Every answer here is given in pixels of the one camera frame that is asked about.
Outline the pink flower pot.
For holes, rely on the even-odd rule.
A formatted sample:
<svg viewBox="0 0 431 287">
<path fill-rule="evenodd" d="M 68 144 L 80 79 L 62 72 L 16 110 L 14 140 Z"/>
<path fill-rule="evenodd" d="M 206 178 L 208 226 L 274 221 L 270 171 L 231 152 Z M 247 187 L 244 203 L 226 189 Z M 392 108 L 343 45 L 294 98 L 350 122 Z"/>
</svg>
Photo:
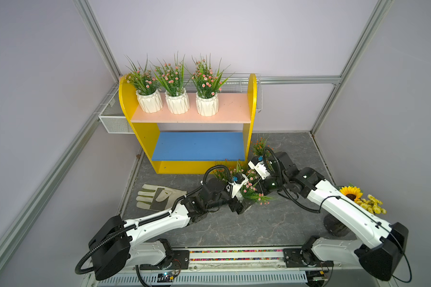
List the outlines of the pink flower pot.
<svg viewBox="0 0 431 287">
<path fill-rule="evenodd" d="M 171 114 L 182 115 L 189 111 L 189 97 L 186 91 L 184 59 L 174 55 L 174 64 L 158 61 L 154 65 L 154 75 L 165 91 L 165 100 Z"/>
<path fill-rule="evenodd" d="M 219 111 L 219 97 L 222 87 L 231 75 L 225 74 L 221 69 L 221 61 L 216 69 L 211 64 L 211 56 L 200 56 L 198 60 L 193 59 L 195 71 L 192 73 L 191 81 L 196 88 L 196 108 L 200 116 L 215 116 Z"/>
<path fill-rule="evenodd" d="M 135 64 L 128 56 L 129 73 L 126 82 L 135 88 L 136 97 L 141 109 L 148 114 L 159 112 L 163 108 L 159 88 L 160 82 L 154 77 L 152 70 L 146 64 Z"/>
<path fill-rule="evenodd" d="M 272 197 L 267 196 L 267 191 L 261 184 L 261 176 L 253 169 L 248 170 L 245 175 L 248 178 L 248 182 L 241 188 L 240 193 L 242 197 L 260 205 L 264 203 L 268 204 L 272 200 Z"/>
</svg>

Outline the orange flower pot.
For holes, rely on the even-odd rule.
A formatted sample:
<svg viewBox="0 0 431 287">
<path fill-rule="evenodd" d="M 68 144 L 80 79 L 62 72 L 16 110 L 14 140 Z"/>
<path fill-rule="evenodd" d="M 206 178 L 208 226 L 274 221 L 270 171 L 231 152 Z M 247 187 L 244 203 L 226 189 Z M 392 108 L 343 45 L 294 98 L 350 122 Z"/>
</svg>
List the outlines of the orange flower pot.
<svg viewBox="0 0 431 287">
<path fill-rule="evenodd" d="M 256 157 L 263 156 L 263 150 L 265 147 L 268 146 L 267 141 L 268 141 L 268 138 L 261 137 L 251 145 L 251 151 L 254 156 Z"/>
<path fill-rule="evenodd" d="M 229 170 L 229 173 L 231 176 L 234 176 L 236 173 L 245 173 L 247 171 L 247 165 L 244 162 L 241 161 L 223 161 L 223 162 L 217 162 L 216 165 L 224 165 Z M 211 173 L 214 175 L 217 179 L 220 179 L 224 182 L 228 182 L 228 176 L 227 172 L 224 168 L 218 168 L 212 171 Z"/>
</svg>

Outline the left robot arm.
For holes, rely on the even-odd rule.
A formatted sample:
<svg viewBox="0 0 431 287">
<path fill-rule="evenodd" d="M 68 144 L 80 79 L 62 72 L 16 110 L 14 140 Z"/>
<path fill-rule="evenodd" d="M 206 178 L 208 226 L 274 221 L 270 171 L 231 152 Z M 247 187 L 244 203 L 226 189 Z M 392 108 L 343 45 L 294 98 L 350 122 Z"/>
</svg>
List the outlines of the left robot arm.
<svg viewBox="0 0 431 287">
<path fill-rule="evenodd" d="M 123 220 L 120 215 L 108 219 L 89 242 L 89 250 L 75 266 L 75 273 L 92 272 L 97 281 L 102 281 L 129 265 L 169 267 L 174 262 L 172 247 L 165 239 L 152 242 L 152 238 L 200 222 L 224 205 L 241 214 L 239 204 L 251 186 L 246 174 L 230 171 L 224 165 L 213 166 L 198 188 L 175 199 L 170 208 L 137 219 Z"/>
</svg>

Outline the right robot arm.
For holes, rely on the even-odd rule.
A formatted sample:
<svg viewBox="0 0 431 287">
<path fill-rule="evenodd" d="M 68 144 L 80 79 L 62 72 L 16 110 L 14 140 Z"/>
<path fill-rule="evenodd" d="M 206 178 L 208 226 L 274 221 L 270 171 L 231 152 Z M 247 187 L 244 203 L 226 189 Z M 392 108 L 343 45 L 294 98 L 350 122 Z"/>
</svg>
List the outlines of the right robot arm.
<svg viewBox="0 0 431 287">
<path fill-rule="evenodd" d="M 381 281 L 394 277 L 399 262 L 407 257 L 406 226 L 391 224 L 364 210 L 314 169 L 299 170 L 285 152 L 274 153 L 265 147 L 261 156 L 249 161 L 249 167 L 259 174 L 267 192 L 284 191 L 289 199 L 297 194 L 318 205 L 318 209 L 310 210 L 312 213 L 325 210 L 355 234 L 354 240 L 310 237 L 300 251 L 304 265 L 337 261 L 360 266 Z"/>
</svg>

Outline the yellow rack with coloured shelves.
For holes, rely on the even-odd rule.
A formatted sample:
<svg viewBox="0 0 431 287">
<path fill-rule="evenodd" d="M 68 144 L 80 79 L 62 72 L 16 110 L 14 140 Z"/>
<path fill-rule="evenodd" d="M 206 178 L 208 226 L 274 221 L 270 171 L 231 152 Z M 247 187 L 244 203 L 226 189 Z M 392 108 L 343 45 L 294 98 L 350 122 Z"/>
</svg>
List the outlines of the yellow rack with coloured shelves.
<svg viewBox="0 0 431 287">
<path fill-rule="evenodd" d="M 167 107 L 145 113 L 133 85 L 119 80 L 119 102 L 128 124 L 157 174 L 203 174 L 216 163 L 235 166 L 249 156 L 257 106 L 257 76 L 250 74 L 245 93 L 219 95 L 219 111 L 211 117 L 198 114 L 196 94 L 189 93 L 190 110 L 175 115 Z M 242 124 L 240 132 L 162 132 L 160 123 Z"/>
</svg>

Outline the beige garden glove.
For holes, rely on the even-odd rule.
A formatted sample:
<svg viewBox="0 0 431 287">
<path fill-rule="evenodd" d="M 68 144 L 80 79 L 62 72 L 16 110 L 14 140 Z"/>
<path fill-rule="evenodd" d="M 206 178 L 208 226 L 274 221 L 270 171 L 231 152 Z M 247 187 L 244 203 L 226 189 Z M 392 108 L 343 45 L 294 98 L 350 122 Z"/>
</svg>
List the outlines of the beige garden glove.
<svg viewBox="0 0 431 287">
<path fill-rule="evenodd" d="M 143 210 L 163 211 L 172 208 L 174 202 L 186 191 L 159 185 L 144 184 L 136 197 L 136 206 Z"/>
</svg>

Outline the sunflower bouquet pot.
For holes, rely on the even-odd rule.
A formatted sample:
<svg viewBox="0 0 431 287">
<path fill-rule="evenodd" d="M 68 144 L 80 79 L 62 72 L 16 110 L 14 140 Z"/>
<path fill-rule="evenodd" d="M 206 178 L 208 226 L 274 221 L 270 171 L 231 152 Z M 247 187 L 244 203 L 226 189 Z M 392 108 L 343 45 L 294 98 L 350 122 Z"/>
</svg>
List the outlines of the sunflower bouquet pot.
<svg viewBox="0 0 431 287">
<path fill-rule="evenodd" d="M 338 190 L 344 196 L 348 197 L 351 201 L 353 201 L 372 215 L 385 215 L 387 213 L 387 211 L 382 207 L 382 201 L 376 199 L 370 194 L 367 195 L 366 198 L 363 198 L 363 191 L 352 184 L 347 186 L 340 186 L 338 187 Z M 335 237 L 344 237 L 350 233 L 350 229 L 331 214 L 327 214 L 325 216 L 323 224 L 325 229 Z"/>
</svg>

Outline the white mesh basket left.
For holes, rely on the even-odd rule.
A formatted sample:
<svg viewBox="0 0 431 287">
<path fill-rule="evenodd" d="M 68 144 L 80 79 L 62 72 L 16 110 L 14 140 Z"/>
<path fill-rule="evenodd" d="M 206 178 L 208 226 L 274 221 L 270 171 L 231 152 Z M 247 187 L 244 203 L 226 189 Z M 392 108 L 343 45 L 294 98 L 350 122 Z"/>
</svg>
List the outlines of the white mesh basket left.
<svg viewBox="0 0 431 287">
<path fill-rule="evenodd" d="M 108 96 L 108 101 L 98 116 L 106 131 L 109 134 L 134 134 L 134 129 L 128 123 L 120 104 L 119 85 Z"/>
</svg>

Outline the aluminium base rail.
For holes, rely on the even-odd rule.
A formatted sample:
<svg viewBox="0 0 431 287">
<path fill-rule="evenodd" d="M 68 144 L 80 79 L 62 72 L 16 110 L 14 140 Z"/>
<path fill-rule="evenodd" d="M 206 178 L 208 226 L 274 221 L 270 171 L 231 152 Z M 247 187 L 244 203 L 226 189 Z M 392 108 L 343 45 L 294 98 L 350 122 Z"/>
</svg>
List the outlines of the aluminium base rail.
<svg viewBox="0 0 431 287">
<path fill-rule="evenodd" d="M 85 275 L 84 287 L 392 287 L 361 267 L 338 261 L 310 263 L 297 246 L 237 248 L 176 248 L 171 266 L 160 269 L 141 265 L 126 267 L 98 280 Z"/>
</svg>

